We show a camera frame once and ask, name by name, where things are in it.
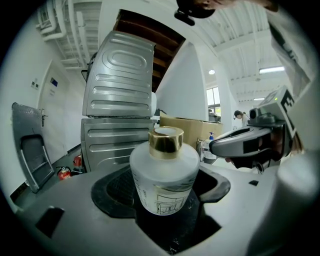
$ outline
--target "cardboard box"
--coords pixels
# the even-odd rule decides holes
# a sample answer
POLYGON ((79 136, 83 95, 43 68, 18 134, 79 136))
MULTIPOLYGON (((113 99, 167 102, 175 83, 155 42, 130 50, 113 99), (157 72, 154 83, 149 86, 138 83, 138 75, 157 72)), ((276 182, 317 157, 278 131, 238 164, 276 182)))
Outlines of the cardboard box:
POLYGON ((189 144, 194 149, 196 149, 198 139, 209 139, 210 132, 213 132, 213 137, 216 138, 222 134, 223 129, 222 123, 171 117, 162 112, 160 112, 160 126, 171 126, 182 129, 184 131, 183 142, 189 144))

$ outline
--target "white bottle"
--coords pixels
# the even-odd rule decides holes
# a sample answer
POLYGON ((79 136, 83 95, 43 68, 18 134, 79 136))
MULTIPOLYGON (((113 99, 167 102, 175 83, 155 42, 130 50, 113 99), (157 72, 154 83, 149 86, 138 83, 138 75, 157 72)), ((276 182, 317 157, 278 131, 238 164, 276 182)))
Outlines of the white bottle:
POLYGON ((149 132, 148 142, 130 155, 141 203, 156 215, 171 215, 185 204, 198 174, 197 151, 183 143, 184 131, 169 126, 149 132))
POLYGON ((210 152, 210 147, 209 147, 210 142, 212 142, 214 140, 214 137, 212 136, 213 132, 210 132, 210 134, 211 135, 210 135, 209 139, 206 139, 204 141, 204 147, 203 147, 204 148, 204 158, 210 159, 210 160, 215 160, 217 158, 217 156, 210 152))

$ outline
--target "stainless steel panel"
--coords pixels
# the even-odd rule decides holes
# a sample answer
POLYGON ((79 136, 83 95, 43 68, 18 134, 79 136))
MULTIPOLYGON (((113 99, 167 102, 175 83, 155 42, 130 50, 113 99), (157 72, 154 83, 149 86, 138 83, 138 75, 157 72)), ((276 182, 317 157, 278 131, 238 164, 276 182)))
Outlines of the stainless steel panel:
POLYGON ((154 124, 151 119, 82 119, 81 148, 87 172, 128 163, 134 148, 148 141, 154 124))
POLYGON ((84 116, 151 116, 155 44, 112 31, 103 41, 85 87, 84 116))
POLYGON ((29 106, 12 105, 12 127, 22 171, 33 192, 54 174, 42 134, 42 112, 29 106))

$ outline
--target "window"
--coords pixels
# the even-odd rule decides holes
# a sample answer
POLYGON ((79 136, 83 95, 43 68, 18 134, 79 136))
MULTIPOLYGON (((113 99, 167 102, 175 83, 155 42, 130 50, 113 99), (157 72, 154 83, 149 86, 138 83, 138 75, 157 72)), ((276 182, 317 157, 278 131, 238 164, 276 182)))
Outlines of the window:
POLYGON ((220 105, 220 96, 218 87, 206 90, 206 98, 208 100, 208 106, 220 105))
POLYGON ((220 96, 218 87, 213 88, 214 103, 220 104, 220 96))
POLYGON ((215 104, 214 92, 212 89, 206 91, 206 98, 208 100, 208 106, 215 104))
POLYGON ((218 87, 206 90, 208 108, 221 117, 220 95, 218 87))

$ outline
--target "black bottle holder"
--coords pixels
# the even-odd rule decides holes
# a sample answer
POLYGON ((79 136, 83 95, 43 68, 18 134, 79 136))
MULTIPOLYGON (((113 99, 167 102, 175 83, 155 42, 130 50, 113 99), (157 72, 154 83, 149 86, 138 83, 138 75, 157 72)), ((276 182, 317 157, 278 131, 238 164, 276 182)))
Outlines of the black bottle holder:
POLYGON ((98 180, 91 189, 95 205, 112 218, 135 219, 136 224, 158 246, 173 255, 213 235, 221 227, 203 210, 204 203, 216 203, 230 190, 230 182, 199 170, 182 209, 159 216, 147 211, 139 199, 130 166, 98 180))

